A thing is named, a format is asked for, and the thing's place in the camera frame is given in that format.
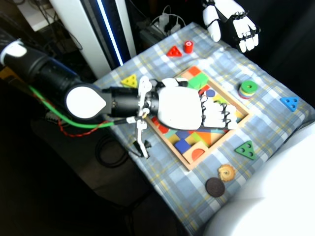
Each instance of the robotic arm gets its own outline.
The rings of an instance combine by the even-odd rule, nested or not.
[[[183,78],[167,78],[153,87],[143,76],[139,88],[99,89],[83,83],[60,62],[15,40],[0,30],[0,62],[9,66],[27,84],[41,91],[55,105],[73,117],[90,119],[99,115],[127,118],[119,123],[136,123],[136,139],[143,156],[148,157],[141,133],[144,118],[157,116],[160,123],[182,130],[203,128],[235,129],[235,107],[219,104],[195,89]]]
[[[231,20],[235,29],[235,42],[242,53],[258,45],[260,29],[247,17],[247,12],[234,0],[202,0],[203,21],[211,38],[218,42],[221,32],[218,20]]]

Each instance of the tablecloth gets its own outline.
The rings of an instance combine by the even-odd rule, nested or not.
[[[191,54],[183,52],[187,40],[194,43]],[[166,56],[174,45],[183,52],[182,57]],[[152,145],[148,150],[150,158],[146,160],[131,154],[155,190],[193,235],[299,126],[315,118],[315,110],[300,99],[297,110],[291,112],[280,98],[296,94],[236,49],[222,41],[213,42],[208,32],[195,23],[132,58],[96,81],[95,85],[100,88],[121,86],[120,81],[131,74],[136,74],[138,81],[143,75],[156,79],[175,77],[192,65],[197,65],[210,75],[254,113],[243,128],[238,129],[235,135],[190,172],[151,128],[142,135],[143,140],[148,140]],[[244,100],[238,96],[237,89],[242,81],[248,79],[255,81],[259,89],[253,98]],[[134,124],[111,128],[125,147],[136,151],[132,145],[135,141]],[[252,140],[256,160],[245,158],[234,151],[248,140]],[[224,195],[213,198],[206,192],[205,182],[210,177],[218,177],[218,168],[222,164],[232,165],[237,174],[233,181],[225,183]]]

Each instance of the light strip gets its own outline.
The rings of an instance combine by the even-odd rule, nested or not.
[[[122,58],[120,56],[119,50],[117,48],[117,44],[116,44],[116,41],[115,41],[115,38],[114,38],[114,35],[113,35],[113,32],[112,32],[112,29],[110,28],[110,25],[109,25],[109,22],[108,22],[106,13],[105,13],[105,9],[104,9],[103,3],[102,3],[101,0],[97,0],[97,4],[98,4],[98,7],[99,7],[100,12],[102,14],[102,17],[104,19],[104,23],[105,23],[107,31],[109,33],[110,39],[112,40],[112,43],[113,43],[113,46],[114,46],[114,49],[115,49],[118,61],[119,61],[120,65],[123,65],[124,63],[123,63]]]

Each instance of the blue triangle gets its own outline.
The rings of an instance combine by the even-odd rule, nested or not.
[[[283,97],[280,98],[280,101],[288,107],[290,111],[295,112],[299,102],[299,97]]]

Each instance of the floor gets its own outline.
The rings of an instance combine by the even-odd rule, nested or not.
[[[151,189],[150,184],[130,159],[113,169],[106,168],[96,161],[95,146],[106,133],[105,130],[98,130],[82,138],[70,138],[61,133],[57,125],[45,120],[33,121],[31,125],[35,134],[44,139],[91,189],[105,199],[128,206]],[[69,133],[81,131],[74,127],[65,129]],[[115,158],[123,152],[120,145],[115,144],[104,149],[102,156]],[[187,235],[155,191],[133,211],[133,219],[136,236]]]

